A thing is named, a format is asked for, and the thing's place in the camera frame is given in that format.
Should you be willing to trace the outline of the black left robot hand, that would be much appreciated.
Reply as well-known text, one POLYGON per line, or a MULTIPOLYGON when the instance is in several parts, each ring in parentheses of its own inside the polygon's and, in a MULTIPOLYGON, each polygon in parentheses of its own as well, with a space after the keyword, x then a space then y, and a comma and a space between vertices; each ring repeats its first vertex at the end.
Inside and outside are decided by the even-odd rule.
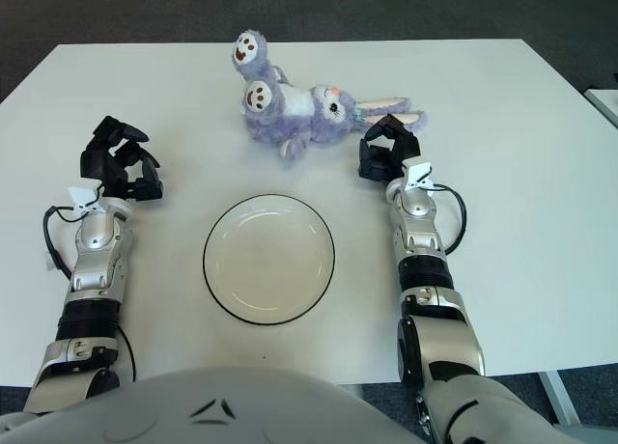
POLYGON ((80 156, 80 176, 100 180, 106 197, 135 201, 163 196, 158 161, 141 144, 146 133, 111 116, 105 116, 80 156))

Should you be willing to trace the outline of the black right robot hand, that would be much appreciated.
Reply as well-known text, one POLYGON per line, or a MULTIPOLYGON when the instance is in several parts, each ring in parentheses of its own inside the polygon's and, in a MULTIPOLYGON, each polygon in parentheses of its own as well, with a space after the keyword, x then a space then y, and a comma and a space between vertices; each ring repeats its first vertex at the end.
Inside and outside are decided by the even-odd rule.
POLYGON ((421 155, 419 141, 391 114, 381 117, 359 142, 358 175, 367 180, 387 181, 400 178, 404 161, 421 155), (370 145, 381 136, 393 141, 391 148, 370 145))

